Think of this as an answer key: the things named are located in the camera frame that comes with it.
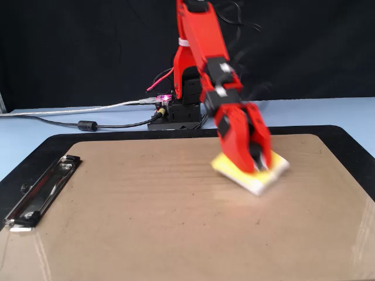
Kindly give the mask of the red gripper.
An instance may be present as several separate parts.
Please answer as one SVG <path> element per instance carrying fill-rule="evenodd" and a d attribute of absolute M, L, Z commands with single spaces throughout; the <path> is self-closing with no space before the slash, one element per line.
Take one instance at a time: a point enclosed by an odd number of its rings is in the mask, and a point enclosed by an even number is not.
<path fill-rule="evenodd" d="M 214 117 L 221 150 L 242 172 L 271 167 L 271 134 L 254 103 L 224 104 Z"/>

